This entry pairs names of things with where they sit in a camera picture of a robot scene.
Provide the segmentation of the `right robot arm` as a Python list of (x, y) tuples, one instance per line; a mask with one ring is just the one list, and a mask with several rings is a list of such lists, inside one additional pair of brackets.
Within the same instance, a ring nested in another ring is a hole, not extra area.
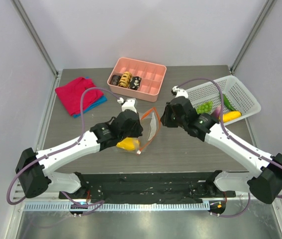
[(238, 138), (222, 128), (214, 116), (198, 114), (184, 96), (166, 103), (161, 123), (166, 127), (181, 127), (190, 136), (213, 145), (239, 162), (246, 173), (220, 172), (206, 184), (213, 197), (223, 191), (251, 193), (263, 203), (271, 204), (282, 190), (282, 154), (273, 156)]

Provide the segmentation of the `purple fake eggplant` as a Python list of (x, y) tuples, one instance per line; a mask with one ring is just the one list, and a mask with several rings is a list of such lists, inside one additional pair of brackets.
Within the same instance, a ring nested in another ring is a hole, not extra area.
[(217, 107), (215, 108), (215, 110), (212, 112), (211, 115), (212, 115), (213, 117), (219, 119), (221, 113), (222, 113), (222, 107), (221, 107), (221, 105), (219, 105), (219, 106), (217, 106)]

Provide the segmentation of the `yellow fake bell pepper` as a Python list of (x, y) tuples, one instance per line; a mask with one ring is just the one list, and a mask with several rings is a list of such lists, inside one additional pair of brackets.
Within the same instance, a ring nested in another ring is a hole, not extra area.
[(124, 149), (126, 151), (138, 150), (139, 146), (140, 146), (139, 139), (132, 137), (127, 137), (116, 145), (116, 147), (120, 149)]

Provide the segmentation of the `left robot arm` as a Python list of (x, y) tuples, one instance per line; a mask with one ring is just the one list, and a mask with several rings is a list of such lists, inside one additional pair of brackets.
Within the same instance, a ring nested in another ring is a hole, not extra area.
[(125, 110), (63, 144), (41, 152), (25, 149), (15, 170), (25, 197), (35, 198), (47, 191), (65, 191), (78, 199), (83, 198), (88, 187), (81, 176), (57, 173), (56, 170), (85, 155), (114, 147), (127, 137), (140, 137), (142, 132), (139, 114)]

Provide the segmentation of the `green fake grapes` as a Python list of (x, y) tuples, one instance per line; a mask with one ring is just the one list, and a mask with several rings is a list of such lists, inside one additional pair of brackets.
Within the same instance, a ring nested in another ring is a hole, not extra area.
[(212, 107), (213, 107), (213, 102), (208, 101), (208, 102), (205, 102), (205, 103), (199, 105), (196, 108), (196, 111), (197, 111), (198, 114), (209, 113), (212, 110)]

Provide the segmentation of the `yellow fake mango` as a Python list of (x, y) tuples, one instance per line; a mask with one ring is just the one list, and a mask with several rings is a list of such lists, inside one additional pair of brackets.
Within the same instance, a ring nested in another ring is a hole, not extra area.
[(239, 111), (231, 111), (231, 112), (224, 114), (222, 119), (223, 119), (223, 122), (226, 123), (226, 122), (239, 118), (241, 115), (242, 114)]

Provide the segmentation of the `clear zip top bag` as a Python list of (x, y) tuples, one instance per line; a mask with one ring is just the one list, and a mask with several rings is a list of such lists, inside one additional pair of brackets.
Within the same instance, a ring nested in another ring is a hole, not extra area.
[(116, 147), (117, 150), (122, 152), (135, 153), (137, 155), (142, 154), (155, 139), (156, 135), (158, 134), (161, 128), (161, 123), (159, 119), (160, 119), (160, 115), (158, 114), (156, 107), (150, 108), (140, 117), (140, 123), (143, 127), (143, 135), (141, 137), (138, 137), (140, 141), (140, 146), (138, 150), (126, 151), (124, 149), (120, 149)]

